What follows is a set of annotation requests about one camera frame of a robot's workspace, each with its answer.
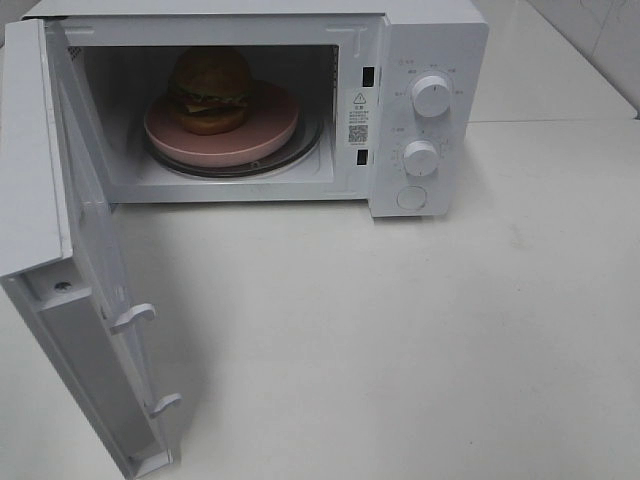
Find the round white door button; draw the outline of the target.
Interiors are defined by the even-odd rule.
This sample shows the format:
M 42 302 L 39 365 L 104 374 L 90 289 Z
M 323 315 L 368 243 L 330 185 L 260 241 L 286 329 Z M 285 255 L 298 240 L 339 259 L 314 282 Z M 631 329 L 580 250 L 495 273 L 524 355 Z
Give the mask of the round white door button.
M 420 186 L 407 186 L 397 194 L 396 202 L 401 209 L 420 210 L 427 204 L 427 192 Z

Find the glass microwave turntable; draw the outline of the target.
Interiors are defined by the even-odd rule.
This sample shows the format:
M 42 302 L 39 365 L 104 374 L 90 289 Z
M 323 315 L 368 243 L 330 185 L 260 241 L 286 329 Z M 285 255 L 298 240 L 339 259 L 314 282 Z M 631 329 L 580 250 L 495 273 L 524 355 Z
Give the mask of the glass microwave turntable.
M 323 126 L 319 120 L 308 122 L 302 118 L 291 138 L 281 148 L 259 160 L 229 167 L 192 166 L 175 160 L 154 146 L 148 133 L 144 134 L 144 145 L 147 152 L 169 170 L 196 178 L 239 179 L 269 174 L 289 167 L 316 147 L 322 133 Z

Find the white lower microwave knob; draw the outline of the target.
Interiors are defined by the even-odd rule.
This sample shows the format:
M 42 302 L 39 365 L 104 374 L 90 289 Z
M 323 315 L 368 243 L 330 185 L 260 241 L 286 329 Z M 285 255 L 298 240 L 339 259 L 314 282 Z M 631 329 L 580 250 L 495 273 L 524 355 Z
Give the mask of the white lower microwave knob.
M 430 141 L 412 141 L 404 149 L 403 164 L 410 176 L 428 176 L 438 169 L 439 163 L 440 155 Z

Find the white microwave oven body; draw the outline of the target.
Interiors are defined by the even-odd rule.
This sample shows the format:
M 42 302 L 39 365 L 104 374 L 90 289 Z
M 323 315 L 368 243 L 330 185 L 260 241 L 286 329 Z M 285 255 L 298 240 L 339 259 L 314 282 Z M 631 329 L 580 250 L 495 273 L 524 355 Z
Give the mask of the white microwave oven body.
M 31 19 L 59 22 L 80 55 L 102 146 L 95 167 L 112 203 L 364 200 L 375 217 L 447 212 L 489 26 L 470 1 L 41 1 Z M 145 149 L 144 116 L 191 46 L 231 46 L 258 82 L 298 101 L 322 136 L 289 167 L 239 179 L 169 170 Z M 419 116 L 411 87 L 427 73 L 451 84 L 449 109 Z M 345 140 L 345 95 L 368 92 L 368 144 Z M 406 173 L 405 147 L 433 143 L 438 169 Z M 407 186 L 427 204 L 401 209 Z

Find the white upper microwave knob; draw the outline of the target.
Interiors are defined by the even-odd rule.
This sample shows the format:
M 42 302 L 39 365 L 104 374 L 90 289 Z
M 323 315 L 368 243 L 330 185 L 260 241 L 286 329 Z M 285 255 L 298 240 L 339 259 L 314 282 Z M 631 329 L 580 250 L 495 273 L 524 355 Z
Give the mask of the white upper microwave knob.
M 450 107 L 452 88 L 441 73 L 427 73 L 411 87 L 411 101 L 415 112 L 423 118 L 444 114 Z

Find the pink round plate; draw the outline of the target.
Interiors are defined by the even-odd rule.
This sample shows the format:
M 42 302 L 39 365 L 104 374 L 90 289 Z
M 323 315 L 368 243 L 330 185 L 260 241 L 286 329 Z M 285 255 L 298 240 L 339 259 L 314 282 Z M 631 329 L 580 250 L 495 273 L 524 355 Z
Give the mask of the pink round plate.
M 231 167 L 260 160 L 283 147 L 301 115 L 295 97 L 267 82 L 258 84 L 248 118 L 238 128 L 215 135 L 197 135 L 171 117 L 164 98 L 147 110 L 144 128 L 151 144 L 170 159 L 188 166 Z

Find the white warning label sticker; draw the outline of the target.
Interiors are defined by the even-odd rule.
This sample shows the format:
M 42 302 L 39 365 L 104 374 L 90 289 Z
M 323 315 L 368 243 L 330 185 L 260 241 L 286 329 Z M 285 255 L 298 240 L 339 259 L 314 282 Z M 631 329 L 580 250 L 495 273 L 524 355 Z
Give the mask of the white warning label sticker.
M 350 146 L 365 146 L 371 123 L 370 100 L 363 88 L 351 89 L 345 95 L 345 140 Z

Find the white microwave door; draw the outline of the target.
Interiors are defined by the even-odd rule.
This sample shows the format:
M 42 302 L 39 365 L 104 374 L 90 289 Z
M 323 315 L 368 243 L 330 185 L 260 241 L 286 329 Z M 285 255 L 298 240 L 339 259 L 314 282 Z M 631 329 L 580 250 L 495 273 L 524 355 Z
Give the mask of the white microwave door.
M 1 284 L 122 475 L 169 465 L 143 329 L 95 163 L 99 123 L 62 25 L 5 28 L 1 93 Z

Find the white microwave knob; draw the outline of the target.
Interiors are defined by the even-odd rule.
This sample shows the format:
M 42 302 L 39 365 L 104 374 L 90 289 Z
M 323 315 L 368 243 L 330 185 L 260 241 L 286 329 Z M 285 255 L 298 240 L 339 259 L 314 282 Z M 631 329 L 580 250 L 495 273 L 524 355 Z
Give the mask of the white microwave knob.
M 415 112 L 423 118 L 444 114 L 450 107 L 452 88 L 441 73 L 427 73 L 411 87 L 411 101 Z
M 440 155 L 430 141 L 412 141 L 404 149 L 403 164 L 410 176 L 428 176 L 438 169 L 439 163 Z

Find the burger with lettuce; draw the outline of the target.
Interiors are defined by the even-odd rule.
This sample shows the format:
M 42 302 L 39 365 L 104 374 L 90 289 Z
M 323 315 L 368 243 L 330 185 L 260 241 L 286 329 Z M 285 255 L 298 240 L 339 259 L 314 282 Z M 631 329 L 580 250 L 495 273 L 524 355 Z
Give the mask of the burger with lettuce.
M 169 76 L 168 111 L 183 129 L 216 135 L 239 128 L 247 119 L 253 77 L 245 58 L 228 46 L 185 50 Z

